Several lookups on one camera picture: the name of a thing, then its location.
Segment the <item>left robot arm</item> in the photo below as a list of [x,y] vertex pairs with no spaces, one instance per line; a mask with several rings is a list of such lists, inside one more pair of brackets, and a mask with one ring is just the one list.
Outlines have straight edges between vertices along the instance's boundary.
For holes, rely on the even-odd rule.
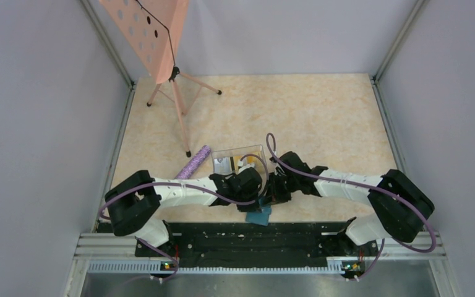
[[261,175],[253,168],[199,179],[159,179],[140,170],[107,192],[100,217],[109,220],[115,236],[133,236],[165,256],[173,250],[174,240],[168,224],[153,217],[157,210],[234,204],[240,212],[253,212],[259,208],[262,184]]

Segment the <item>silver credit card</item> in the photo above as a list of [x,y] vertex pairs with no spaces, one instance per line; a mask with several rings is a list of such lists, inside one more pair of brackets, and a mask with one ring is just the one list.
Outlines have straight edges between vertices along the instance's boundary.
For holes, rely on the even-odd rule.
[[214,158],[213,159],[214,173],[218,174],[230,174],[234,171],[233,161],[231,157]]

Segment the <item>clear plastic card box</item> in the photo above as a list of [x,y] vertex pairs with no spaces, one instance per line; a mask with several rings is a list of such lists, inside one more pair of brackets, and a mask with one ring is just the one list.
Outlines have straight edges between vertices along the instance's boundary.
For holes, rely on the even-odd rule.
[[[238,173],[240,170],[237,166],[237,160],[240,156],[247,156],[248,154],[252,154],[254,157],[258,157],[259,160],[265,161],[265,155],[263,152],[263,146],[262,145],[251,145],[248,147],[240,147],[240,148],[231,148],[227,150],[217,150],[213,151],[211,153],[211,158],[212,158],[212,165],[213,165],[213,159],[214,158],[224,158],[224,157],[231,157],[231,160],[233,161],[233,169],[234,171],[232,173]],[[266,169],[264,165],[262,164],[258,168],[255,168],[259,173],[265,173]]]

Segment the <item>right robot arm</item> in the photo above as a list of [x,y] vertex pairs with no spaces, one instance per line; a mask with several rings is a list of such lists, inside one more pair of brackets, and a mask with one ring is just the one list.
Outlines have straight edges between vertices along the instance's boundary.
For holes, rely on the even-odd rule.
[[292,151],[279,159],[281,163],[268,177],[268,204],[286,203],[300,191],[308,196],[343,198],[373,209],[370,215],[350,219],[341,230],[338,247],[346,255],[385,238],[413,242],[435,210],[432,201],[400,170],[368,176],[327,166],[311,168]]

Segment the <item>blue leather card holder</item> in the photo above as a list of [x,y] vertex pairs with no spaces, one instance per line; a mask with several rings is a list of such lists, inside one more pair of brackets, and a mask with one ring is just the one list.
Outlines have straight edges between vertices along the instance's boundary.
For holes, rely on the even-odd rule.
[[246,214],[245,222],[253,225],[268,226],[272,208],[266,203],[264,196],[260,198],[259,205],[258,211]]

